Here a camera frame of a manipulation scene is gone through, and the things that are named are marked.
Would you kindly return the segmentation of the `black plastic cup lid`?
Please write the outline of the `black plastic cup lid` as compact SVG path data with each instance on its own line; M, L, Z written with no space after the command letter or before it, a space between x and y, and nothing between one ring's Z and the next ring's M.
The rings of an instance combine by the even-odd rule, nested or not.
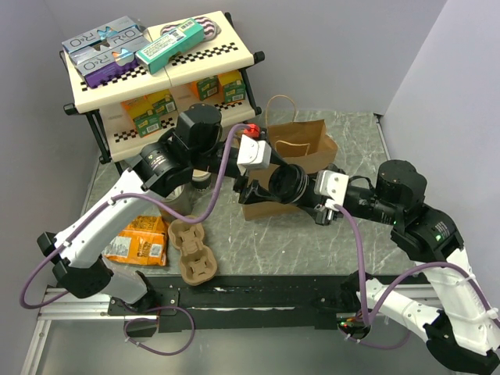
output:
M296 164L277 167L270 176L268 188L281 204L298 201L305 192L309 178L305 170Z

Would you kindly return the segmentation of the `brown paper bag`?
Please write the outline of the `brown paper bag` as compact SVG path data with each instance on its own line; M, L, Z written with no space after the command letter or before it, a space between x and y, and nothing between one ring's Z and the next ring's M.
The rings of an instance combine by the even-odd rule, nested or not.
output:
M272 125L269 122L269 113L270 109L266 108L265 125L270 144L287 163L296 164L307 174L312 174L325 170L334 162L338 146L327 135L323 119L299 122L297 116L293 115L290 122ZM259 202L242 207L243 216L247 221L299 211L296 206L276 202Z

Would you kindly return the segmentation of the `black white paper cup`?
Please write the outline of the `black white paper cup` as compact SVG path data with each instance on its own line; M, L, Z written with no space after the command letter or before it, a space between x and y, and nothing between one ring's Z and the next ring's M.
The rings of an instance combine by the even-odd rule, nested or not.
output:
M316 184L316 173L308 174L307 185L302 196L298 199L298 206L314 208L321 200L321 197L314 191Z

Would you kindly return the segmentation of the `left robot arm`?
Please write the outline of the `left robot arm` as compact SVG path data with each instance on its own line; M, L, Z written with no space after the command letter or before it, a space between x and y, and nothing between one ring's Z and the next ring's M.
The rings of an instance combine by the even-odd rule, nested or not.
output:
M241 204L283 202L280 194L248 180L251 169L286 163L273 149L266 131L237 124L221 141L221 121L216 107L192 105L179 115L173 129L143 147L119 180L77 222L38 238L43 263L53 264L52 272L67 294L88 298L105 293L125 301L135 313L149 312L155 296L147 278L105 261L102 252L148 204L165 208L165 198L189 183L195 170L216 173L216 186L204 213L195 218L174 215L185 223L201 223L209 217L226 177L234 179Z

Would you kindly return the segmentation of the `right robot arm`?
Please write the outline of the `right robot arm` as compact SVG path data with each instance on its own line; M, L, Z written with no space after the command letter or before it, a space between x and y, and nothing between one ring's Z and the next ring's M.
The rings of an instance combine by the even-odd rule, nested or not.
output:
M356 284L341 292L342 305L358 311L338 326L360 342L378 313L417 335L431 355L457 373L491 374L499 367L499 312L473 275L453 219L425 203L426 178L407 161L388 160L366 188L330 166L312 176L318 211L342 213L358 252ZM365 271L355 219L391 226L391 240L415 266L389 285Z

